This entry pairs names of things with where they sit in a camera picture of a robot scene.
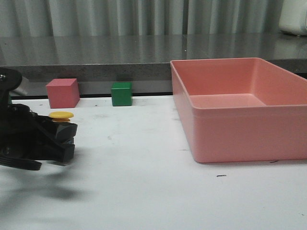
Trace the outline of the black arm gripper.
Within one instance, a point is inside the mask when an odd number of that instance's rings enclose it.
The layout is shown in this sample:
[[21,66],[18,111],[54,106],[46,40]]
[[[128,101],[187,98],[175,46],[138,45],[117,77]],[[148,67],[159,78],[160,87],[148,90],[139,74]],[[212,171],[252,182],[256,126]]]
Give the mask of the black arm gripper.
[[[0,158],[69,163],[74,157],[77,124],[55,122],[24,104],[10,103],[9,93],[21,83],[20,72],[0,69]],[[60,143],[51,143],[51,137]]]

